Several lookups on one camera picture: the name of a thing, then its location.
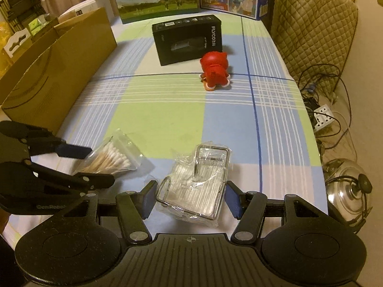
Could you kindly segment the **cotton swabs bag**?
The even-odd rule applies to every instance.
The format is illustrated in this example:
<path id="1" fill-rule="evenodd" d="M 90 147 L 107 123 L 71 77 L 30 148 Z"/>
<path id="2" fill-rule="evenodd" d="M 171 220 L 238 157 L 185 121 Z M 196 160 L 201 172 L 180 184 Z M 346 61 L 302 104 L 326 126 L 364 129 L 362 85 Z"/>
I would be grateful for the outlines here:
<path id="1" fill-rule="evenodd" d="M 119 175 L 124 172 L 137 170 L 145 159 L 140 149 L 120 129 L 115 130 L 110 137 L 85 159 L 78 162 L 72 174 L 111 174 Z"/>

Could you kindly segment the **metal rack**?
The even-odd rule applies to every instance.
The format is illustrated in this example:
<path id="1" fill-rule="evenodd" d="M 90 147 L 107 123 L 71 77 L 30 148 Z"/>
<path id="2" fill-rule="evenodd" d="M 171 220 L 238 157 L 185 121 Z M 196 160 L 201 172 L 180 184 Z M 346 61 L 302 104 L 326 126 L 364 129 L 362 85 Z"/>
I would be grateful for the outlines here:
<path id="1" fill-rule="evenodd" d="M 216 228 L 229 173 L 231 149 L 212 142 L 178 155 L 158 184 L 157 210 L 178 220 Z"/>

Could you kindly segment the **brown cardboard box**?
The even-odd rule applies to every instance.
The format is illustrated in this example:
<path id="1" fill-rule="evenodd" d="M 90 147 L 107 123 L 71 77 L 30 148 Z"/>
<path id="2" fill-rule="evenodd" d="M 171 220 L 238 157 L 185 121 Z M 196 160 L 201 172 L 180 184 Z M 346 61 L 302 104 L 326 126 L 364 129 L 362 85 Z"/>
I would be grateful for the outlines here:
<path id="1" fill-rule="evenodd" d="M 1 110 L 13 121 L 56 133 L 116 47 L 104 8 L 54 26 L 1 78 Z"/>

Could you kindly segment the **plaid bed sheet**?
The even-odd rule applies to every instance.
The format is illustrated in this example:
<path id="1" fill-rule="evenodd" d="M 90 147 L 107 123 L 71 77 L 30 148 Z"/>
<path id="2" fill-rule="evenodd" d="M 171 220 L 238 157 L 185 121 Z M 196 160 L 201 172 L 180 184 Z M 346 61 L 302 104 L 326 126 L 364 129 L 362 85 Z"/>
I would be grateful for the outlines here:
<path id="1" fill-rule="evenodd" d="M 161 66 L 154 19 L 111 25 L 117 47 L 90 79 L 55 133 L 95 148 L 120 129 L 141 150 L 138 170 L 98 192 L 118 193 L 163 179 L 178 155 L 212 142 L 231 149 L 229 179 L 243 190 L 281 199 L 298 194 L 327 210 L 310 119 L 263 23 L 220 14 L 231 85 L 205 91 L 198 60 Z"/>

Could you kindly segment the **steel kettle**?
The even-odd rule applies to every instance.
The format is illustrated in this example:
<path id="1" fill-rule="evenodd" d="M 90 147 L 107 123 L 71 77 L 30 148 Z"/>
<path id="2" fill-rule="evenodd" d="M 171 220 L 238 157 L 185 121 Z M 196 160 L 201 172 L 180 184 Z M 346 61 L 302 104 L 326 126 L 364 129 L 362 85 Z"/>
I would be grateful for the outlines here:
<path id="1" fill-rule="evenodd" d="M 373 209 L 373 186 L 364 170 L 350 159 L 333 159 L 323 166 L 328 215 L 358 233 Z"/>

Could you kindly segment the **white power strip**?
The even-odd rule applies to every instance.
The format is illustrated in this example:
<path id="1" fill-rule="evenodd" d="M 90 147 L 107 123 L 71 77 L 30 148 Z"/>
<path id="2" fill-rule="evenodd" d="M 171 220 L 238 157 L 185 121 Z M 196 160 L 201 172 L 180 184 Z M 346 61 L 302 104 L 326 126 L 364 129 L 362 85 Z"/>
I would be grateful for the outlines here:
<path id="1" fill-rule="evenodd" d="M 320 106 L 313 111 L 315 125 L 313 127 L 314 132 L 317 133 L 323 128 L 326 128 L 335 121 L 333 113 L 327 104 Z"/>

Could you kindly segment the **stacked cardboard boxes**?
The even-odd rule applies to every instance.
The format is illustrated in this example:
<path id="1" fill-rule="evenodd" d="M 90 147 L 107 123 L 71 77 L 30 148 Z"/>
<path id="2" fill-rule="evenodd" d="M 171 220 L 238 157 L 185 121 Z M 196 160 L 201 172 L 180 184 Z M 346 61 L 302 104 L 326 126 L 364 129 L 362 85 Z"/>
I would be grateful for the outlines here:
<path id="1" fill-rule="evenodd" d="M 58 24 L 58 18 L 44 14 L 33 19 L 23 30 L 14 33 L 5 44 L 3 50 L 12 62 L 15 62 L 23 53 L 45 33 Z"/>

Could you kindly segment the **yellow plastic bag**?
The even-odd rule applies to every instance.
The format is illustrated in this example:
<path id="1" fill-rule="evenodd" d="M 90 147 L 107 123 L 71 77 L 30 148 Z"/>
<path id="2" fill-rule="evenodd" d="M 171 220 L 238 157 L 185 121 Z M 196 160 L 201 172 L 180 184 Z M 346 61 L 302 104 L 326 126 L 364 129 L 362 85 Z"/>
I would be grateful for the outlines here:
<path id="1" fill-rule="evenodd" d="M 12 31 L 8 23 L 0 22 L 0 78 L 5 75 L 12 65 L 9 55 L 4 50 L 11 36 Z"/>

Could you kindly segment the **red pig toy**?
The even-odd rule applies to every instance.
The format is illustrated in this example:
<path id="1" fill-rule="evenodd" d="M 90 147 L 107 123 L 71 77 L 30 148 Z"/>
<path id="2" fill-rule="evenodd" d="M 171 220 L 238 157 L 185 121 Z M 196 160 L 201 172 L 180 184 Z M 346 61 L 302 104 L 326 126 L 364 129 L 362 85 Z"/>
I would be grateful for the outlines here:
<path id="1" fill-rule="evenodd" d="M 230 75 L 227 71 L 229 61 L 226 52 L 211 51 L 201 59 L 202 73 L 200 78 L 207 91 L 214 91 L 216 86 L 226 88 L 230 86 Z"/>

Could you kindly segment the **white appliance box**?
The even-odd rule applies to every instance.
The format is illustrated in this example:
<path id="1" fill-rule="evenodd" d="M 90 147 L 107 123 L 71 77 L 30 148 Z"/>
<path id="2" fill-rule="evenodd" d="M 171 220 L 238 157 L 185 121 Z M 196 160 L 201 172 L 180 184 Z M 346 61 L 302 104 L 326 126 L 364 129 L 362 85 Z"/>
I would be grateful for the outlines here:
<path id="1" fill-rule="evenodd" d="M 112 20 L 114 19 L 114 12 L 112 10 L 110 0 L 85 0 L 83 2 L 80 2 L 67 9 L 67 11 L 65 11 L 64 13 L 62 13 L 58 17 L 58 22 L 63 23 L 73 17 L 95 11 L 98 8 L 104 8 L 107 13 L 109 22 L 112 22 Z"/>

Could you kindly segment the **black product box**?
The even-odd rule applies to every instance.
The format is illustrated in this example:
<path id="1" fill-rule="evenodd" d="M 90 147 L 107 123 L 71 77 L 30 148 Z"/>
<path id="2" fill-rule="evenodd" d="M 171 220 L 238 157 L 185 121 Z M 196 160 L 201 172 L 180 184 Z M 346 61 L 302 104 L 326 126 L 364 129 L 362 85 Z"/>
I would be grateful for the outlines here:
<path id="1" fill-rule="evenodd" d="M 215 15 L 173 19 L 152 25 L 161 66 L 202 58 L 223 50 L 221 20 Z"/>

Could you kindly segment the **quilted tan chair cover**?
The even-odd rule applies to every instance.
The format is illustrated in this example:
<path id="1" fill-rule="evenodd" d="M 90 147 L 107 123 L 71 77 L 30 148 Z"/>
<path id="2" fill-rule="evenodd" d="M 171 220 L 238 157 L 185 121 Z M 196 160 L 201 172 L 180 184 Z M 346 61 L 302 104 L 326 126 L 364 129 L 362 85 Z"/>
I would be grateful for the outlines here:
<path id="1" fill-rule="evenodd" d="M 357 21 L 351 0 L 275 0 L 270 35 L 297 85 L 331 98 Z"/>

